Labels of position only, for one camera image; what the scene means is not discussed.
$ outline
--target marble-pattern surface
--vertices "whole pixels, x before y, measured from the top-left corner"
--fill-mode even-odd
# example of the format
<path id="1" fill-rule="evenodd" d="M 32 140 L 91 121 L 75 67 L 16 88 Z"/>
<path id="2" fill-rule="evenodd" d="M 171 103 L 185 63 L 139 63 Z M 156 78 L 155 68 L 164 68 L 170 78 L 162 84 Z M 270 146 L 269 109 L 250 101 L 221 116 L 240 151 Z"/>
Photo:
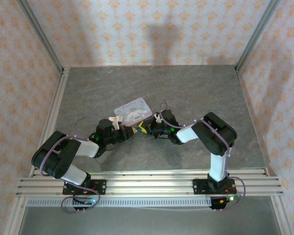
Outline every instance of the marble-pattern surface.
<path id="1" fill-rule="evenodd" d="M 166 101 L 179 124 L 209 111 L 216 113 L 238 134 L 229 167 L 266 166 L 240 83 L 230 65 L 71 68 L 56 129 L 72 134 L 80 117 L 113 116 L 115 108 L 139 97 L 153 112 Z M 89 136 L 98 121 L 82 121 L 78 133 Z M 73 163 L 88 172 L 205 169 L 210 167 L 210 154 L 199 140 L 173 145 L 140 132 L 97 161 L 76 157 Z"/>

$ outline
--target wire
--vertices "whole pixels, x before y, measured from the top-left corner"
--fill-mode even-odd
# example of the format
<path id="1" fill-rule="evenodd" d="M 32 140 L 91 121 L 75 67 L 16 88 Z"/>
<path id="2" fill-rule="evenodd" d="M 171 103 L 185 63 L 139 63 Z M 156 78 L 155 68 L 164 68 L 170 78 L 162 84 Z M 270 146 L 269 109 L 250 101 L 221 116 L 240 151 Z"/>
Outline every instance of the wire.
<path id="1" fill-rule="evenodd" d="M 169 122 L 167 122 L 167 121 L 163 118 L 162 113 L 161 113 L 161 107 L 162 107 L 162 105 L 164 105 L 164 104 L 166 105 L 166 107 L 165 107 L 164 110 L 166 110 L 166 109 L 168 108 L 168 104 L 167 104 L 167 102 L 162 102 L 162 103 L 160 104 L 160 107 L 159 107 L 159 115 L 160 115 L 160 118 L 162 119 L 162 121 L 163 121 L 166 125 L 168 125 L 168 126 L 170 126 L 170 127 L 174 127 L 174 128 L 177 128 L 177 129 L 182 129 L 182 128 L 184 128 L 184 126 L 174 126 L 174 125 L 170 124 Z"/>
<path id="2" fill-rule="evenodd" d="M 243 185 L 243 189 L 244 189 L 244 191 L 243 191 L 243 195 L 242 195 L 242 198 L 241 198 L 240 201 L 238 201 L 238 203 L 236 203 L 235 205 L 233 205 L 233 206 L 231 206 L 231 207 L 224 208 L 224 209 L 220 209 L 220 210 L 215 210 L 215 211 L 220 211 L 220 212 L 222 212 L 222 211 L 230 210 L 230 209 L 234 208 L 235 206 L 237 206 L 238 204 L 242 203 L 242 201 L 243 201 L 244 198 L 245 198 L 245 195 L 246 195 L 246 186 L 245 186 L 244 181 L 243 181 L 241 178 L 237 177 L 237 176 L 229 177 L 229 179 L 237 179 L 237 180 L 241 181 L 241 183 L 242 183 L 242 185 Z"/>
<path id="3" fill-rule="evenodd" d="M 44 165 L 46 164 L 46 161 L 47 159 L 49 158 L 50 154 L 53 152 L 53 150 L 56 148 L 56 146 L 58 146 L 59 143 L 61 143 L 63 140 L 67 140 L 69 139 L 70 137 L 69 136 L 65 136 L 65 137 L 62 137 L 60 138 L 52 147 L 51 149 L 48 151 L 48 153 L 45 155 L 43 161 L 41 162 L 40 164 L 40 167 L 39 167 L 39 172 L 42 176 L 49 176 L 48 174 L 44 174 L 43 173 L 43 167 Z"/>
<path id="4" fill-rule="evenodd" d="M 41 174 L 42 176 L 49 176 L 48 174 L 44 174 L 44 173 L 43 173 L 43 167 L 44 167 L 44 165 L 45 165 L 47 159 L 49 158 L 50 154 L 52 153 L 52 151 L 56 148 L 56 146 L 58 146 L 58 144 L 59 144 L 60 142 L 62 142 L 63 140 L 69 139 L 69 138 L 70 138 L 69 136 L 64 136 L 64 137 L 60 138 L 60 139 L 59 139 L 59 140 L 58 140 L 58 141 L 57 141 L 57 142 L 51 147 L 51 149 L 48 151 L 48 153 L 45 155 L 45 157 L 44 157 L 44 159 L 43 159 L 43 161 L 41 162 L 40 167 L 39 167 L 39 172 L 40 172 L 40 174 Z M 70 182 L 70 181 L 66 181 L 66 183 L 67 183 L 67 184 L 70 184 L 70 185 L 72 185 L 72 186 L 74 186 L 74 187 L 76 187 L 76 188 L 80 188 L 80 189 L 83 189 L 83 190 L 86 190 L 86 191 L 91 191 L 91 192 L 93 192 L 93 193 L 95 193 L 95 194 L 98 195 L 98 200 L 97 200 L 93 205 L 91 205 L 90 207 L 88 207 L 88 208 L 86 208 L 86 209 L 83 209 L 84 212 L 85 212 L 85 211 L 88 211 L 88 210 L 90 210 L 90 209 L 92 209 L 92 208 L 94 208 L 94 206 L 97 205 L 97 204 L 99 203 L 99 201 L 100 201 L 100 194 L 99 194 L 96 190 L 93 190 L 93 189 L 91 189 L 91 188 L 82 187 L 82 186 L 80 186 L 80 185 L 76 185 L 76 184 L 74 184 L 73 182 Z M 69 197 L 64 198 L 64 199 L 62 200 L 62 202 L 61 202 L 61 210 L 62 210 L 63 212 L 65 212 L 65 213 L 67 213 L 67 214 L 74 214 L 74 213 L 78 213 L 78 212 L 79 212 L 79 210 L 77 210 L 77 211 L 68 211 L 67 209 L 65 209 L 65 208 L 63 207 L 63 203 L 64 203 L 64 201 L 67 200 L 67 199 L 69 199 L 69 198 L 72 198 L 72 199 L 84 199 L 84 200 L 89 199 L 89 197 L 76 197 L 76 196 L 69 196 Z"/>
<path id="5" fill-rule="evenodd" d="M 168 104 L 167 104 L 167 102 L 162 102 L 161 104 L 160 104 L 160 107 L 159 107 L 159 115 L 160 115 L 160 118 L 163 120 L 163 122 L 165 123 L 165 124 L 167 124 L 168 126 L 171 126 L 171 127 L 174 127 L 174 128 L 179 128 L 179 129 L 182 129 L 182 128 L 185 128 L 185 127 L 187 127 L 187 126 L 190 126 L 191 124 L 189 124 L 189 125 L 183 125 L 183 126 L 174 126 L 174 125 L 172 125 L 172 124 L 170 124 L 169 122 L 167 122 L 164 118 L 163 118 L 163 116 L 162 116 L 162 113 L 161 113 L 161 107 L 162 107 L 162 105 L 163 104 L 165 104 L 165 109 L 167 109 L 168 108 Z M 225 141 L 225 139 L 211 126 L 211 125 L 209 125 L 204 119 L 199 119 L 199 120 L 194 120 L 195 122 L 202 122 L 204 125 L 206 125 L 211 131 L 212 131 L 212 133 L 214 133 L 223 143 L 224 143 L 224 145 L 226 146 L 226 158 L 225 158 L 225 163 L 224 163 L 224 169 L 225 169 L 225 174 L 227 174 L 228 172 L 227 172 L 227 169 L 228 169 L 228 164 L 229 164 L 229 157 L 230 157 L 230 151 L 231 151 L 231 149 L 230 149 L 230 146 L 229 146 L 229 144 Z"/>
<path id="6" fill-rule="evenodd" d="M 158 137 L 157 139 L 170 140 L 169 138 Z"/>
<path id="7" fill-rule="evenodd" d="M 229 188 L 227 187 L 227 186 L 225 186 L 225 189 L 226 189 L 226 199 L 227 199 L 227 197 L 229 196 Z"/>
<path id="8" fill-rule="evenodd" d="M 99 203 L 99 201 L 100 201 L 100 199 L 101 199 L 101 196 L 100 196 L 100 194 L 99 194 L 96 190 L 93 190 L 93 189 L 91 189 L 91 188 L 82 187 L 82 186 L 80 186 L 80 185 L 76 185 L 76 184 L 74 184 L 74 183 L 72 183 L 72 182 L 69 182 L 69 181 L 67 181 L 67 183 L 70 184 L 70 185 L 73 185 L 73 186 L 76 187 L 76 188 L 80 188 L 80 189 L 83 189 L 83 190 L 87 190 L 87 191 L 90 191 L 90 192 L 94 192 L 95 194 L 98 195 L 98 200 L 97 200 L 94 204 L 92 204 L 90 207 L 88 207 L 88 208 L 86 208 L 86 209 L 84 208 L 84 209 L 83 209 L 83 212 L 88 211 L 88 210 L 91 210 L 92 208 L 94 208 L 94 207 Z M 89 200 L 89 199 L 90 199 L 89 197 L 76 197 L 76 196 L 68 196 L 68 197 L 64 198 L 64 199 L 62 200 L 62 202 L 61 202 L 61 210 L 62 210 L 64 213 L 67 213 L 67 214 L 75 214 L 75 213 L 78 213 L 78 212 L 79 212 L 79 210 L 76 210 L 76 211 L 68 211 L 68 210 L 66 209 L 66 207 L 63 206 L 64 201 L 67 200 L 67 199 L 70 199 L 70 198 L 75 199 L 75 200 L 76 200 L 76 199 L 84 199 L 84 200 Z"/>
<path id="9" fill-rule="evenodd" d="M 92 119 L 92 118 L 104 119 L 104 117 L 99 117 L 99 116 L 96 116 L 96 115 L 89 115 L 89 116 L 84 116 L 84 117 L 80 118 L 79 120 L 77 120 L 76 123 L 74 124 L 74 128 L 73 128 L 73 132 L 74 132 L 74 135 L 75 135 L 76 139 L 82 140 L 82 141 L 87 141 L 88 140 L 87 138 L 81 137 L 81 136 L 79 136 L 77 134 L 76 126 L 80 121 L 82 121 L 84 119 Z"/>

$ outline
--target wallpaper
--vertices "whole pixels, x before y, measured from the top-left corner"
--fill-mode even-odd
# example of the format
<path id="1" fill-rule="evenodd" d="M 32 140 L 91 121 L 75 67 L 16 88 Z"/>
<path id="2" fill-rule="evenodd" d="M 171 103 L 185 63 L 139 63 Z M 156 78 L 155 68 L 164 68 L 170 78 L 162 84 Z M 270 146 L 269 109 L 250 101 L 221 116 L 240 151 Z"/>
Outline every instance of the wallpaper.
<path id="1" fill-rule="evenodd" d="M 59 74 L 15 0 L 0 0 L 0 235 L 47 118 Z"/>
<path id="2" fill-rule="evenodd" d="M 294 0 L 282 0 L 241 73 L 263 154 L 294 219 Z"/>
<path id="3" fill-rule="evenodd" d="M 269 0 L 29 0 L 64 67 L 235 64 Z"/>

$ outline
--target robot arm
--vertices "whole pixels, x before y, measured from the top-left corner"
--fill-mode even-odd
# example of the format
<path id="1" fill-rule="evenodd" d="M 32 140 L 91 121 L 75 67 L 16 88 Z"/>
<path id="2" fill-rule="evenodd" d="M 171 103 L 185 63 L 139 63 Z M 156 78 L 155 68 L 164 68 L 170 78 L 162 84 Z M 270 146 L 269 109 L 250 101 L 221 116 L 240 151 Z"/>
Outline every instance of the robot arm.
<path id="1" fill-rule="evenodd" d="M 121 122 L 102 119 L 96 132 L 89 137 L 90 141 L 66 139 L 59 143 L 50 153 L 47 161 L 43 165 L 43 171 L 55 179 L 63 179 L 75 185 L 89 187 L 90 174 L 77 168 L 72 164 L 75 156 L 85 156 L 98 158 L 105 151 L 109 144 L 116 144 L 125 141 L 133 136 L 137 131 L 132 127 L 122 126 Z M 66 135 L 60 131 L 55 131 L 47 141 L 35 152 L 32 157 L 32 165 L 40 168 L 43 159 L 57 141 Z"/>
<path id="2" fill-rule="evenodd" d="M 163 110 L 162 117 L 169 124 L 178 126 L 171 110 Z M 152 119 L 140 123 L 139 127 L 144 133 L 151 134 L 155 138 L 158 135 L 168 135 L 168 139 L 174 144 L 200 139 L 211 154 L 209 176 L 216 182 L 222 181 L 227 176 L 228 155 L 237 133 L 214 113 L 210 112 L 203 117 L 203 120 L 180 130 L 167 125 L 159 119 L 159 113 L 156 113 Z"/>
<path id="3" fill-rule="evenodd" d="M 230 188 L 234 183 L 234 180 L 228 178 L 227 162 L 229 151 L 237 137 L 235 130 L 214 113 L 208 113 L 202 120 L 180 129 L 176 128 L 179 124 L 171 110 L 163 110 L 161 114 L 162 117 L 156 113 L 151 119 L 141 122 L 139 124 L 141 131 L 155 138 L 167 135 L 174 144 L 184 144 L 200 139 L 211 153 L 211 167 L 208 178 L 198 185 L 202 190 L 196 190 L 196 192 L 224 194 L 225 186 L 230 185 Z M 56 179 L 61 178 L 65 182 L 89 188 L 92 186 L 91 176 L 72 164 L 74 157 L 77 155 L 97 158 L 106 151 L 107 145 L 125 141 L 136 132 L 135 128 L 122 126 L 118 118 L 102 119 L 96 132 L 90 135 L 90 141 L 76 139 L 62 141 L 51 152 L 42 169 Z M 32 164 L 40 168 L 47 153 L 65 136 L 64 133 L 55 131 L 34 154 Z"/>

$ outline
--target yellow object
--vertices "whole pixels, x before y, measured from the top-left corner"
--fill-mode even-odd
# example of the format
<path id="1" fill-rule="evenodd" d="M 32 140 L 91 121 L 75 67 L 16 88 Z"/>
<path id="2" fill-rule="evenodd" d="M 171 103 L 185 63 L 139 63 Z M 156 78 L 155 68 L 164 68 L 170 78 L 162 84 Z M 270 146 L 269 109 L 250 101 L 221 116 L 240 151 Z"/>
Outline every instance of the yellow object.
<path id="1" fill-rule="evenodd" d="M 142 132 L 144 132 L 145 134 L 147 134 L 147 131 L 142 127 L 143 122 L 139 123 L 138 126 L 141 129 Z"/>

